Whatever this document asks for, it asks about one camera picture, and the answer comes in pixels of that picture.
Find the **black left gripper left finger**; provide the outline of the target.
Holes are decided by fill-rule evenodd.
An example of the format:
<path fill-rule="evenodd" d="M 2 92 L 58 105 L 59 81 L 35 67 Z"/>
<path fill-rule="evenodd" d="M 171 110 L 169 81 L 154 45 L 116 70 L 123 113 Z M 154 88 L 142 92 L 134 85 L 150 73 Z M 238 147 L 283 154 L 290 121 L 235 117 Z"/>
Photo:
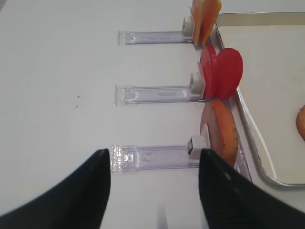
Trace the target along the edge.
<path fill-rule="evenodd" d="M 62 182 L 1 216 L 2 229 L 98 229 L 111 188 L 110 154 L 97 150 Z"/>

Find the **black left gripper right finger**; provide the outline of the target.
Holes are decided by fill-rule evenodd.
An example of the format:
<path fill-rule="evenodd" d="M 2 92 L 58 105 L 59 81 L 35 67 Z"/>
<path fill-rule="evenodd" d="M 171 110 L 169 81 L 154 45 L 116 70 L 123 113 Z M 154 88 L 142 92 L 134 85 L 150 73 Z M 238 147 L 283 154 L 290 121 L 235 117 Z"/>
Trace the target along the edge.
<path fill-rule="evenodd" d="M 303 229 L 305 214 L 261 190 L 213 150 L 202 149 L 198 188 L 211 229 Z"/>

